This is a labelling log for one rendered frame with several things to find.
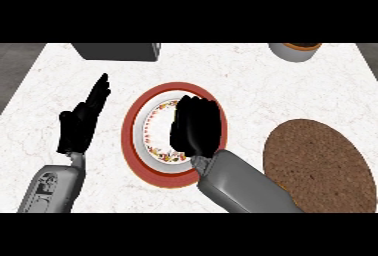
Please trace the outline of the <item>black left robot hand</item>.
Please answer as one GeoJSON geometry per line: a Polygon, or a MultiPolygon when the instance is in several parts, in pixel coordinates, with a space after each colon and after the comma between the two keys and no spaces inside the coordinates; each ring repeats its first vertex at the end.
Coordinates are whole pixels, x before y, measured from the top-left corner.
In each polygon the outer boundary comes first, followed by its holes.
{"type": "Polygon", "coordinates": [[[57,153],[83,153],[86,151],[98,114],[109,94],[107,74],[103,73],[92,85],[85,101],[78,103],[72,111],[61,111],[58,114],[60,137],[57,153]]]}

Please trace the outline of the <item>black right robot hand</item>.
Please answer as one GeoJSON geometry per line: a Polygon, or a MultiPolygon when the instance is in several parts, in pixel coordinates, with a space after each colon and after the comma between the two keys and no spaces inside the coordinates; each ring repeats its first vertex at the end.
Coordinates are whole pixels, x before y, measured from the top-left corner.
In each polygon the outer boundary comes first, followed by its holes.
{"type": "Polygon", "coordinates": [[[169,146],[187,157],[210,158],[221,136],[219,109],[213,101],[184,95],[175,105],[169,146]]]}

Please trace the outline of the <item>red-rimmed floral white plate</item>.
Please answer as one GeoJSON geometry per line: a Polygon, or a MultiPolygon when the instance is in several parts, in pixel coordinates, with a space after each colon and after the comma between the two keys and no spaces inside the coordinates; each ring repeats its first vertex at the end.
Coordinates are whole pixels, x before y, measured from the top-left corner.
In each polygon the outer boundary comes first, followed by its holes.
{"type": "Polygon", "coordinates": [[[179,188],[197,182],[190,158],[169,146],[169,128],[181,97],[215,100],[209,92],[185,82],[148,89],[132,103],[120,128],[122,155],[138,178],[160,188],[179,188]]]}

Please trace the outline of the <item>round brown woven placemat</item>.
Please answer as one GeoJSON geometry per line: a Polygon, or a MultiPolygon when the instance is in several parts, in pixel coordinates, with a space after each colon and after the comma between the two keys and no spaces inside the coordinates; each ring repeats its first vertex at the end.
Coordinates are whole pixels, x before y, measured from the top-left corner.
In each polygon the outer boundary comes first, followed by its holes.
{"type": "Polygon", "coordinates": [[[293,119],[272,129],[264,144],[262,169],[303,212],[376,212],[367,163],[352,143],[326,124],[293,119]]]}

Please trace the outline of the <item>dark grey box appliance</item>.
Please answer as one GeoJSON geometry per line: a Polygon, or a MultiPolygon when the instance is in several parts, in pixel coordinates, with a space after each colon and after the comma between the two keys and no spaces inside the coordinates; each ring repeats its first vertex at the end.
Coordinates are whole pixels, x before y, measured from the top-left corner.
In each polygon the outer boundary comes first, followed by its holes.
{"type": "Polygon", "coordinates": [[[145,61],[157,60],[159,43],[73,43],[85,60],[145,61]]]}

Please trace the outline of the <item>grey pot with orange rim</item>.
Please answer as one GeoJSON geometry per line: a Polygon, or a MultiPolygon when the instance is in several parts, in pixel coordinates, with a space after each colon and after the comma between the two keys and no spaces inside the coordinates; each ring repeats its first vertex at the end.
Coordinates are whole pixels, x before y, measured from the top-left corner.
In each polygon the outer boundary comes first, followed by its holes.
{"type": "Polygon", "coordinates": [[[317,49],[320,48],[320,43],[270,43],[268,48],[274,55],[289,62],[303,62],[306,61],[317,49]]]}

